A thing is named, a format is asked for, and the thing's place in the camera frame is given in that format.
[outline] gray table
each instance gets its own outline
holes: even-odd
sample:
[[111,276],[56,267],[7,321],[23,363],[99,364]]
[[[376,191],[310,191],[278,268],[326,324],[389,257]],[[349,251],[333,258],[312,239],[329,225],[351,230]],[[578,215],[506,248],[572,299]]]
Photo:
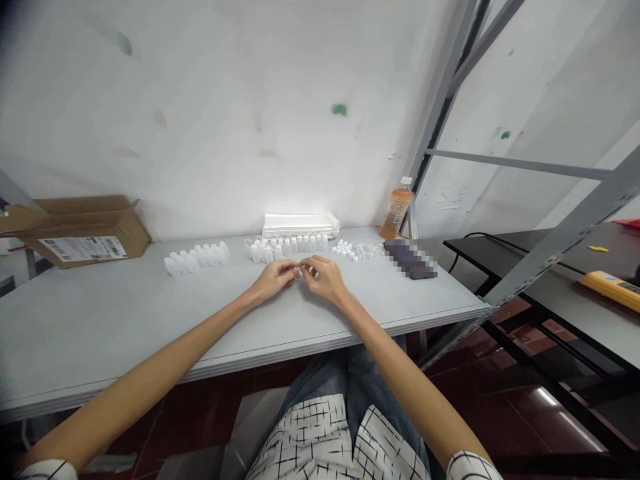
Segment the gray table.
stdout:
[[[379,243],[371,228],[342,230]],[[52,269],[0,299],[4,421],[83,404],[138,362],[240,295],[260,274],[243,244],[226,266],[169,276],[163,258],[196,243],[151,244],[138,259]],[[309,254],[293,256],[302,260]],[[491,308],[446,271],[412,281],[392,262],[352,263],[332,253],[345,282],[390,335],[489,314]],[[192,381],[358,343],[340,313],[304,281],[236,323],[186,374]]]

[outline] white shirt with black lines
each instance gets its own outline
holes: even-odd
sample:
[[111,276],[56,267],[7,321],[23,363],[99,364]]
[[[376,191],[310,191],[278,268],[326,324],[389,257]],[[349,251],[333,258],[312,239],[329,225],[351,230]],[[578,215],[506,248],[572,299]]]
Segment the white shirt with black lines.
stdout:
[[[17,475],[19,480],[76,480],[68,463],[48,460]],[[247,480],[357,479],[430,480],[409,444],[371,405],[358,428],[355,446],[347,426],[342,394],[300,402],[284,414],[260,450]],[[502,480],[488,461],[467,451],[456,453],[447,480]]]

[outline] left hand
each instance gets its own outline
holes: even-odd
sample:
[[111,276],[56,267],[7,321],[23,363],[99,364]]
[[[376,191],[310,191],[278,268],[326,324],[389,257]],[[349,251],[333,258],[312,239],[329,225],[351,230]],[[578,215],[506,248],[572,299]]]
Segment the left hand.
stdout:
[[269,262],[247,293],[256,305],[260,305],[282,287],[288,287],[296,278],[300,278],[300,272],[295,269],[297,266],[298,262],[293,260]]

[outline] metal shelf frame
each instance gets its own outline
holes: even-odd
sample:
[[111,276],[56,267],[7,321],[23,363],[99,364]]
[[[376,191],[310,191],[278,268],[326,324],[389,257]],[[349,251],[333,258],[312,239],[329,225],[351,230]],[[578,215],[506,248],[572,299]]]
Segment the metal shelf frame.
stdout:
[[[436,65],[437,71],[442,72],[442,75],[432,87],[435,92],[430,92],[433,95],[434,104],[410,169],[410,175],[414,178],[412,184],[414,193],[420,189],[434,156],[600,181],[600,184],[542,242],[484,295],[484,300],[496,309],[526,290],[549,268],[560,262],[571,248],[584,240],[595,226],[620,210],[640,193],[640,145],[614,170],[437,149],[440,135],[447,124],[451,106],[455,102],[460,86],[523,3],[524,0],[507,0],[484,34],[474,42],[473,38],[470,39],[470,36],[477,34],[473,28],[477,28],[484,21],[484,18],[479,18],[479,15],[483,17],[486,15],[490,2],[488,0],[456,0],[451,28]],[[472,44],[473,48],[468,54],[463,55],[463,46],[469,44]],[[416,230],[414,211],[410,213],[409,221],[411,232],[414,233]],[[421,359],[420,368],[426,370],[485,320],[487,318],[454,325]]]

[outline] barcode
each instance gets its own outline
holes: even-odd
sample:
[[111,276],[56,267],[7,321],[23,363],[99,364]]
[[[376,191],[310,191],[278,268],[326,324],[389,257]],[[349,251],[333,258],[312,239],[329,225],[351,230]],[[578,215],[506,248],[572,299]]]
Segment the barcode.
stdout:
[[111,248],[111,251],[115,255],[120,255],[120,252],[118,252],[118,249],[113,245],[113,241],[111,239],[107,239],[107,244],[109,245],[109,247]]
[[54,242],[50,242],[49,244],[50,246],[52,246],[52,248],[54,248],[54,250],[56,250],[62,256],[62,258],[64,258],[65,260],[69,258],[68,256],[65,255],[65,251],[62,250],[62,248],[58,247]]

